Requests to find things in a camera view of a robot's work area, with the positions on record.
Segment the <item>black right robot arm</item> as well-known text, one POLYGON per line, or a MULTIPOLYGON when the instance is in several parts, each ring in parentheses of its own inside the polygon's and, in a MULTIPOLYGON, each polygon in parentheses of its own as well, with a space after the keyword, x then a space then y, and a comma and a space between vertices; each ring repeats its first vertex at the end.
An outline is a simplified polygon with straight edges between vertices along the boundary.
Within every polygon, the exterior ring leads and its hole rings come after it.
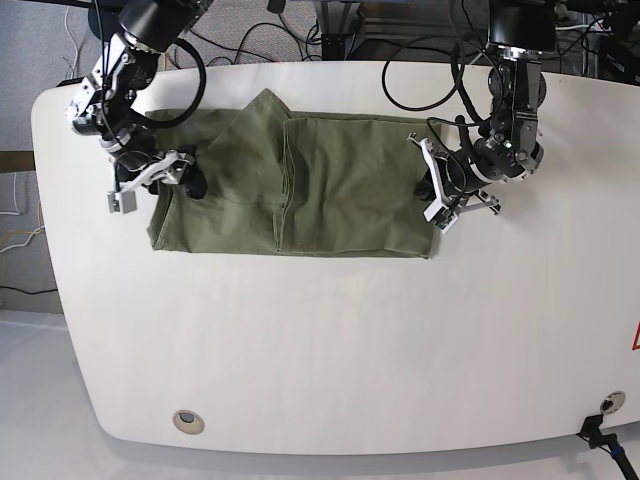
POLYGON ((103 45, 101 57, 67 107, 72 129, 97 136, 110 157, 116 195, 144 187, 156 195, 161 183, 181 185, 189 198, 200 200, 208 189, 196 160, 196 147, 157 147, 155 132, 188 120, 204 96, 207 73, 195 47, 180 35, 210 8, 210 1, 130 1, 119 14, 121 29, 103 45), (198 85, 184 112, 154 120, 136 112, 137 94, 155 78, 159 58, 172 45, 195 61, 198 85))

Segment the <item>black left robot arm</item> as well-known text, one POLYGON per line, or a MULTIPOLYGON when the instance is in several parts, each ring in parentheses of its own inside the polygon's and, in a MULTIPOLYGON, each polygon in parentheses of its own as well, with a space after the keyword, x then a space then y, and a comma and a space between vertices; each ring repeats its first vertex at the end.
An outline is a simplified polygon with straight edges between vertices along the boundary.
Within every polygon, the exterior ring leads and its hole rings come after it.
POLYGON ((538 109, 546 97, 541 58, 556 48, 550 1, 492 1, 485 55, 492 67, 490 115, 475 110, 462 82, 462 45, 450 61, 454 85, 467 114, 452 121, 460 148, 451 151, 437 133, 418 141, 427 172, 416 187, 427 222, 446 231, 463 212, 501 210, 485 188, 534 174, 544 150, 537 140, 538 109))

